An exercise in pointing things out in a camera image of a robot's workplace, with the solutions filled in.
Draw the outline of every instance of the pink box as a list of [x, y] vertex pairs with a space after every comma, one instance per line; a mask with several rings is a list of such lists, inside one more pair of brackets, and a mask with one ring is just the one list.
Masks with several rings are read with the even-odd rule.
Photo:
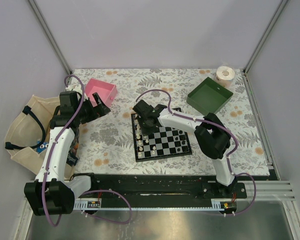
[[118, 90], [115, 84], [91, 78], [85, 86], [85, 94], [88, 98], [90, 98], [92, 106], [95, 107], [97, 106], [97, 103], [92, 96], [94, 93], [98, 93], [103, 103], [107, 107], [110, 107], [118, 93]]

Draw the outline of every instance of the green tray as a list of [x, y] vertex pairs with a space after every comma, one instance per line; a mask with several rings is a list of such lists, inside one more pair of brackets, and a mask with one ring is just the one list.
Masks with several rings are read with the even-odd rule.
[[186, 102], [203, 115], [217, 113], [234, 93], [207, 77], [188, 94]]

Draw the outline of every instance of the chessboard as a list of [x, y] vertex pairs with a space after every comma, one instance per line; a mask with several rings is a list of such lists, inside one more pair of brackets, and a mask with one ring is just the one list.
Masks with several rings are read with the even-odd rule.
[[143, 135], [137, 114], [131, 114], [133, 144], [136, 162], [174, 158], [191, 155], [192, 150], [188, 134], [171, 127], [158, 127], [157, 131], [150, 135]]

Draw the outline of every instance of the canvas bag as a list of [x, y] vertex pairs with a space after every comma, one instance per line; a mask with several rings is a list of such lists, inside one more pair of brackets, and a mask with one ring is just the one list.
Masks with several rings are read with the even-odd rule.
[[[13, 161], [21, 164], [36, 175], [42, 167], [47, 149], [37, 153], [35, 148], [30, 147], [37, 145], [38, 141], [41, 141], [43, 138], [42, 128], [33, 118], [33, 115], [37, 117], [46, 133], [54, 111], [59, 105], [59, 97], [41, 98], [33, 95], [24, 110], [11, 124], [4, 139], [6, 148], [7, 146], [8, 148], [13, 148], [13, 146], [25, 147], [23, 149], [7, 149], [7, 151]], [[74, 166], [71, 167], [66, 164], [64, 169], [65, 179], [69, 179], [74, 171]]]

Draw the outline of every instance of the black bag handle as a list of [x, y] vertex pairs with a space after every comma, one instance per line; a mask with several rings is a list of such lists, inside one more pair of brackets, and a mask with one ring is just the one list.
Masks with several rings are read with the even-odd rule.
[[[24, 109], [22, 110], [22, 112], [25, 114], [25, 115], [30, 115], [35, 121], [36, 123], [39, 125], [39, 127], [41, 128], [41, 131], [42, 131], [42, 139], [41, 141], [37, 144], [37, 145], [34, 145], [34, 146], [31, 146], [30, 148], [32, 149], [36, 149], [37, 147], [40, 147], [41, 144], [43, 144], [45, 142], [45, 139], [46, 139], [46, 131], [45, 131], [45, 128], [44, 126], [42, 126], [41, 122], [39, 121], [39, 119], [37, 118], [37, 116], [31, 111], [31, 107], [29, 106], [25, 106]], [[27, 148], [26, 146], [18, 146], [18, 145], [14, 145], [12, 144], [11, 142], [7, 141], [5, 143], [5, 149], [8, 149], [8, 150], [13, 150], [13, 149], [18, 149], [18, 150], [21, 150], [21, 149], [24, 149], [24, 148]]]

